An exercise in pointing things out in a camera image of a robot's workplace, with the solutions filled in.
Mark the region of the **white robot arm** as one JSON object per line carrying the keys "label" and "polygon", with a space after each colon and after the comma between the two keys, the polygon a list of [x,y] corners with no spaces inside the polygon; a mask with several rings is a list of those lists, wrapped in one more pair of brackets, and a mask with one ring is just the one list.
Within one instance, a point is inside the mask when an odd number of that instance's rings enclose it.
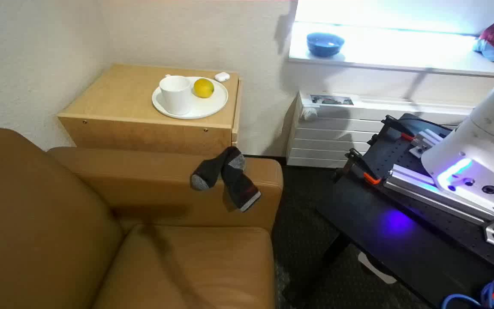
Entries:
{"label": "white robot arm", "polygon": [[440,189],[494,215],[494,88],[423,165]]}

